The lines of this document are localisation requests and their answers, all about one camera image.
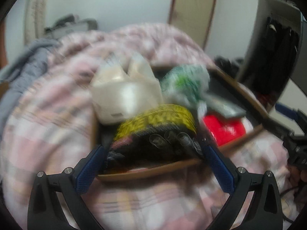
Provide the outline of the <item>green white tissue box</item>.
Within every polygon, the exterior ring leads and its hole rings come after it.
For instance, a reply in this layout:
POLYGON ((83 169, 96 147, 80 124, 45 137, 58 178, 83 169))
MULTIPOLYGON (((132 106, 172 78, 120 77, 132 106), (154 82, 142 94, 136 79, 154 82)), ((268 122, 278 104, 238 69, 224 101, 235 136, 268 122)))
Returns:
POLYGON ((243 118, 246 111, 240 106, 214 94, 205 94, 203 97, 208 111, 219 115, 224 119, 243 118))

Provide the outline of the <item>red tissue pack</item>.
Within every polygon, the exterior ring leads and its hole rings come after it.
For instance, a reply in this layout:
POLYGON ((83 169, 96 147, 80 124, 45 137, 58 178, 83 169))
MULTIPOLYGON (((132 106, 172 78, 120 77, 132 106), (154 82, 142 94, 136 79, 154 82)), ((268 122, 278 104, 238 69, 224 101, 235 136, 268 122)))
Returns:
POLYGON ((202 121, 218 147, 241 138, 247 133, 242 119, 225 121, 212 114, 204 116, 202 121))

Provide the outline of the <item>white green plastic bag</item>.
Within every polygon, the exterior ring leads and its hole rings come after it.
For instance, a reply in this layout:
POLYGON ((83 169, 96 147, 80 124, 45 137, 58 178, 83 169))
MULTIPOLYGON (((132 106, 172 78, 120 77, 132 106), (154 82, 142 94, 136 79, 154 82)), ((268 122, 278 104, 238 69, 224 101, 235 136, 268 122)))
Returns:
POLYGON ((160 81, 163 101, 196 109, 209 89, 209 82, 210 75, 204 65, 176 66, 160 81))

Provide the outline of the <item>black yellow wipes pack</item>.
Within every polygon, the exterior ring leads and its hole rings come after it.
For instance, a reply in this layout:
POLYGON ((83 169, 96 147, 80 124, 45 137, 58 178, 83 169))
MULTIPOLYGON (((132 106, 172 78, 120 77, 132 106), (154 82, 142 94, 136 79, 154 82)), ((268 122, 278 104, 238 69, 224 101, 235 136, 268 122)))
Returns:
POLYGON ((121 173, 201 155, 194 112, 180 105, 162 104, 118 125, 102 171, 121 173))

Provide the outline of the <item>beige translucent shopping bag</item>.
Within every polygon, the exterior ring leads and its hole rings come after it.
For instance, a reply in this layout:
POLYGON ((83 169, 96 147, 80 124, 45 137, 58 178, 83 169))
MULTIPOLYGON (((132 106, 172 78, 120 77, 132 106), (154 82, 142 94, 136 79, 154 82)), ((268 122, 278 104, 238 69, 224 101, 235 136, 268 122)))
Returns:
POLYGON ((164 103, 160 83, 142 55, 107 57, 94 75, 90 91, 99 122, 112 125, 164 103))

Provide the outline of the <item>dark wardrobe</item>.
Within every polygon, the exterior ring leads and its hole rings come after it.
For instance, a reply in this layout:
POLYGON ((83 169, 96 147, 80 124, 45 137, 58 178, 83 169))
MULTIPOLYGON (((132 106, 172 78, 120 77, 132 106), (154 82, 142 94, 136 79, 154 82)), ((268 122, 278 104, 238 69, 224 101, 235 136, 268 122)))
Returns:
POLYGON ((295 69, 303 39, 303 14, 294 0, 258 0, 249 47, 238 80, 267 110, 295 69))

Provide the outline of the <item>black bag on floor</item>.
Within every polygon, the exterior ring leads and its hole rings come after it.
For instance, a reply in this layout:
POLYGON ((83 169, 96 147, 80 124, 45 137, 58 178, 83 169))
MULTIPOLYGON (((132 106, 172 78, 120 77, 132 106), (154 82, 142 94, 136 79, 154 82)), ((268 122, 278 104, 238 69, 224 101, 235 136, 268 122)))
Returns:
POLYGON ((243 64, 243 58, 229 60, 227 58, 223 58, 222 56, 217 56, 214 58, 214 63, 231 78, 236 78, 240 67, 243 64))

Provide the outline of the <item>pink plaid duvet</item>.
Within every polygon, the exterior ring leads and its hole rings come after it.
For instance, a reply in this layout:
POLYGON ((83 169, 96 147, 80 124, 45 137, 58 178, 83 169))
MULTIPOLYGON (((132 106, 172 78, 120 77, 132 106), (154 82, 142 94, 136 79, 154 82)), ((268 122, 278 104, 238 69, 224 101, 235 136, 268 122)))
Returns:
MULTIPOLYGON (((27 228, 30 192, 39 171, 58 173, 90 151, 89 82, 106 53, 138 52, 154 66, 202 64, 211 59, 185 33, 167 24, 128 25, 105 33, 64 37, 48 58, 48 71, 21 96, 4 127, 1 178, 6 208, 27 228)), ((163 175, 141 184, 104 186, 84 197, 107 229, 204 229, 226 201, 207 168, 163 175)))

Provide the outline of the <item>brown tray with black liner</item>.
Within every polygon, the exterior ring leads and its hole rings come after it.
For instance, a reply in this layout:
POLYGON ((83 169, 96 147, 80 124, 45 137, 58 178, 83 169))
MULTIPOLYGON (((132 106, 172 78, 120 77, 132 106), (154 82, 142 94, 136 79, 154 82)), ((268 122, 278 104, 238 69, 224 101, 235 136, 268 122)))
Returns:
POLYGON ((98 172, 103 182, 121 182, 160 176, 199 165, 196 130, 222 154, 251 140, 263 129, 264 111, 251 95, 219 70, 209 71, 209 95, 246 111, 245 117, 225 119, 209 110, 200 121, 179 105, 164 104, 117 125, 95 124, 92 143, 111 148, 118 158, 105 161, 98 172))

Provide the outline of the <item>grey quilted blanket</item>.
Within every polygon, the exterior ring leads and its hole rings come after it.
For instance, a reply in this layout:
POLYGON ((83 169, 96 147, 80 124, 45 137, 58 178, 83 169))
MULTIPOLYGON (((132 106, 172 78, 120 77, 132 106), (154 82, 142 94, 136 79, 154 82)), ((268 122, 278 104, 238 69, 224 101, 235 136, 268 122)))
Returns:
POLYGON ((48 55, 60 46, 55 39, 37 39, 1 70, 1 84, 8 89, 1 96, 1 133, 23 93, 48 70, 48 55))

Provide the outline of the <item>cream panel door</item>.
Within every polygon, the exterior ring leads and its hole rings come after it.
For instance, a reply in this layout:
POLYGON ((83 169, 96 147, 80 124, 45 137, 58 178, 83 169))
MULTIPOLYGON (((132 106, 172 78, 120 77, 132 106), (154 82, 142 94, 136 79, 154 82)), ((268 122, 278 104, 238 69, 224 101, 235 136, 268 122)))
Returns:
POLYGON ((210 32, 216 0, 172 0, 169 24, 204 48, 210 32))

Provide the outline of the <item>white drawer desk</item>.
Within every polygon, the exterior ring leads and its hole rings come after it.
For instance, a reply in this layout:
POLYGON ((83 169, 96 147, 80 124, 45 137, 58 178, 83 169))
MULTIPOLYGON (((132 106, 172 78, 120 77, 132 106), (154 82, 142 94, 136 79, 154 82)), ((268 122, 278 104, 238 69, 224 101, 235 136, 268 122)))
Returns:
POLYGON ((77 15, 68 14, 58 19, 52 26, 44 28, 43 38, 60 39, 73 32, 86 32, 97 30, 98 24, 95 19, 79 19, 77 15))

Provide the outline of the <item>floral curtain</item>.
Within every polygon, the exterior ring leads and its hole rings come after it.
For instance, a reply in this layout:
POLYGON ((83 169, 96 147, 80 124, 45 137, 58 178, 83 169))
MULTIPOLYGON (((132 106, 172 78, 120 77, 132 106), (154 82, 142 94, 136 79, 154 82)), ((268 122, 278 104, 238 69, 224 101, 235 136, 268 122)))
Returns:
POLYGON ((24 44, 44 36, 47 0, 26 0, 24 44))

